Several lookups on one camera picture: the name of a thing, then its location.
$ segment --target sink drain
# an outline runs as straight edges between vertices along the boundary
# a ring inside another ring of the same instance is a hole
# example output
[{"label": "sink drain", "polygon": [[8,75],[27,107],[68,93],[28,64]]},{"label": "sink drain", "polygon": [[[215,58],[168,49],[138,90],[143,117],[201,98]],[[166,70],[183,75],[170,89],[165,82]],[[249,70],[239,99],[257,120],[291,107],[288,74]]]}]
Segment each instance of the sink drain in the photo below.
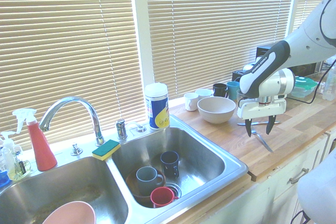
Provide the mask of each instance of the sink drain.
[{"label": "sink drain", "polygon": [[182,191],[181,191],[181,188],[177,185],[177,184],[174,184],[174,183],[166,183],[166,187],[170,188],[173,192],[174,192],[174,195],[176,197],[178,197],[179,199],[181,198],[182,196]]}]

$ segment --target sponge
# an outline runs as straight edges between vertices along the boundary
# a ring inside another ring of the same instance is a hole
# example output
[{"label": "sponge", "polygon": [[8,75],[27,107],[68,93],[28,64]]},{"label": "sponge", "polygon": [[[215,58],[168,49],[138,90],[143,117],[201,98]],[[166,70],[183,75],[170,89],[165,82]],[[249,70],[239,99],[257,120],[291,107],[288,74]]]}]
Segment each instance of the sponge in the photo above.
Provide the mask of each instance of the sponge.
[{"label": "sponge", "polygon": [[106,158],[111,156],[119,148],[120,148],[119,142],[108,140],[106,143],[99,146],[97,149],[95,149],[92,152],[92,157],[95,157],[99,160],[104,161]]}]

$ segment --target disinfecting wipes canister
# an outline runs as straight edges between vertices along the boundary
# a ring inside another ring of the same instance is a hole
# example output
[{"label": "disinfecting wipes canister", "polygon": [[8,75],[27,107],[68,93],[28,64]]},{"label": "disinfecting wipes canister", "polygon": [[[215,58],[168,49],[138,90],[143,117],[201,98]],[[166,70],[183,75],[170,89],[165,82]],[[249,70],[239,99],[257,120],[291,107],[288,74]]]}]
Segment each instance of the disinfecting wipes canister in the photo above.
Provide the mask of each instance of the disinfecting wipes canister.
[{"label": "disinfecting wipes canister", "polygon": [[167,85],[159,82],[147,85],[145,98],[150,128],[160,130],[169,127]]}]

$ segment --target stainless steel sink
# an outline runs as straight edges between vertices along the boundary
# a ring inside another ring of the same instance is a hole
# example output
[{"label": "stainless steel sink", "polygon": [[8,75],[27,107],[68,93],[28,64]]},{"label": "stainless steel sink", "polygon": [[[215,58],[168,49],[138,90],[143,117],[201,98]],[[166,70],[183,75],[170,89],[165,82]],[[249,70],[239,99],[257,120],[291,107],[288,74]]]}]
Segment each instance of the stainless steel sink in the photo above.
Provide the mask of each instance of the stainless steel sink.
[{"label": "stainless steel sink", "polygon": [[132,215],[129,223],[163,223],[195,206],[219,191],[247,171],[247,166],[215,145],[178,118],[171,116],[171,127],[161,131],[137,133],[131,131],[130,139],[112,155],[120,176],[125,180],[142,166],[161,169],[160,156],[166,151],[176,151],[180,156],[177,179],[166,178],[167,185],[179,199],[162,208],[149,208],[139,204],[130,190],[123,190],[130,200]]},{"label": "stainless steel sink", "polygon": [[42,224],[56,208],[81,200],[97,223],[125,223],[128,205],[105,162],[85,157],[30,177],[0,194],[1,224]]},{"label": "stainless steel sink", "polygon": [[126,179],[132,171],[143,166],[162,171],[160,156],[166,151],[179,154],[180,176],[177,179],[166,177],[168,184],[172,187],[175,184],[181,190],[178,196],[184,196],[220,176],[225,169],[220,156],[186,131],[173,127],[127,142],[112,159]]},{"label": "stainless steel sink", "polygon": [[[35,172],[0,188],[1,224],[40,224],[59,206],[74,200],[88,202],[97,224],[167,223],[247,173],[247,166],[178,118],[171,127],[138,133],[127,139],[105,162],[93,158],[94,141],[79,144],[84,152],[70,155],[71,148],[56,155],[58,167]],[[106,140],[117,140],[116,135]],[[161,170],[160,155],[176,151],[180,156],[178,179],[167,178],[179,199],[162,208],[139,204],[125,179],[134,170],[151,165]]]}]

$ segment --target cabinet handle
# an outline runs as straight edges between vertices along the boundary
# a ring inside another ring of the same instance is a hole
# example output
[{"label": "cabinet handle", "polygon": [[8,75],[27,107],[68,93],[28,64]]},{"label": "cabinet handle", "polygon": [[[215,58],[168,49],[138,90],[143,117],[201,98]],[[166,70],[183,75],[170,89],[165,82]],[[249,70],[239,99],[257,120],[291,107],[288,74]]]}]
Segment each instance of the cabinet handle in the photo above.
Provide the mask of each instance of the cabinet handle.
[{"label": "cabinet handle", "polygon": [[307,174],[309,172],[309,168],[305,169],[305,168],[302,168],[301,170],[303,172],[303,174],[298,177],[298,178],[290,178],[289,181],[290,183],[293,185],[295,183],[297,183],[299,181],[300,178],[302,178],[305,174]]}]

